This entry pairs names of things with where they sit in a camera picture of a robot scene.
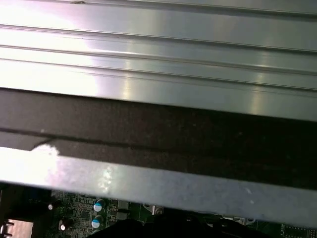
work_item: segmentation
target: electrolytic capacitor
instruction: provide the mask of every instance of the electrolytic capacitor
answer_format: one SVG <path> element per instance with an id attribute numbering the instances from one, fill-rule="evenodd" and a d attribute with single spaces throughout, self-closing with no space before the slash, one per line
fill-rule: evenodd
<path id="1" fill-rule="evenodd" d="M 94 204 L 94 210 L 96 212 L 100 212 L 103 208 L 105 207 L 105 201 L 102 199 L 99 199 L 95 204 Z"/>
<path id="2" fill-rule="evenodd" d="M 74 224 L 74 220 L 71 218 L 63 219 L 60 224 L 60 230 L 66 231 L 69 227 L 71 227 Z"/>
<path id="3" fill-rule="evenodd" d="M 57 207 L 60 207 L 60 206 L 61 206 L 61 200 L 56 200 L 55 202 L 51 202 L 48 205 L 48 209 L 53 210 L 53 209 L 56 209 Z"/>
<path id="4" fill-rule="evenodd" d="M 95 233 L 97 233 L 97 232 L 99 232 L 100 230 L 94 230 L 91 234 L 93 235 L 93 234 L 95 234 Z"/>
<path id="5" fill-rule="evenodd" d="M 97 229 L 101 226 L 101 224 L 103 223 L 104 219 L 102 216 L 95 216 L 95 218 L 93 219 L 93 221 L 91 222 L 91 226 L 94 229 Z"/>

